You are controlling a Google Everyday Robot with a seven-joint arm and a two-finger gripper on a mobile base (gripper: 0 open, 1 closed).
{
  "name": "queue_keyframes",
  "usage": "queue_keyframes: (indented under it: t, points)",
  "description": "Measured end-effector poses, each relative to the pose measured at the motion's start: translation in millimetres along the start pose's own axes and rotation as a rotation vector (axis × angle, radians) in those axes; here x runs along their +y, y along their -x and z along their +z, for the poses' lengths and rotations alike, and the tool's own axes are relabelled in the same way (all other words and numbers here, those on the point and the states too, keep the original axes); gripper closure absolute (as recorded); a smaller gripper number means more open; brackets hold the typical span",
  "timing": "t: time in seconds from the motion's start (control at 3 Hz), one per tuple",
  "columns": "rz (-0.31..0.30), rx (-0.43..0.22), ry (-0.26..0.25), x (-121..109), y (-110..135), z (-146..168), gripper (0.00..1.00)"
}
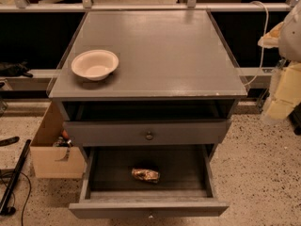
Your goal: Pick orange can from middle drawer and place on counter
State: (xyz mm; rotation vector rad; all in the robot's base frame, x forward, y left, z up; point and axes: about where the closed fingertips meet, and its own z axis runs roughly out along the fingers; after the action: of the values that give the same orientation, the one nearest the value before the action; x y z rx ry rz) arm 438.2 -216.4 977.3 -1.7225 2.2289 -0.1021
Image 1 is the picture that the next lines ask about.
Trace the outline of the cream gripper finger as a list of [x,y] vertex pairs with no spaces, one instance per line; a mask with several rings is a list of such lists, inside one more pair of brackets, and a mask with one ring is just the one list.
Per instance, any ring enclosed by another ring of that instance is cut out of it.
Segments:
[[269,32],[261,36],[258,41],[258,45],[261,48],[266,49],[278,48],[280,45],[280,32],[283,25],[284,23],[281,22],[274,26]]
[[301,103],[301,63],[291,62],[276,68],[271,77],[269,96],[264,102],[261,120],[278,123],[286,119]]

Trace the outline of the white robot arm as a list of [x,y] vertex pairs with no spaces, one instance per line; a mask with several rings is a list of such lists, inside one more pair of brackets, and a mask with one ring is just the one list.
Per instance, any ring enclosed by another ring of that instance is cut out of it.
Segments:
[[258,45],[277,48],[279,55],[289,62],[287,67],[273,71],[269,96],[262,108],[262,121],[274,124],[286,119],[301,104],[301,1],[260,38]]

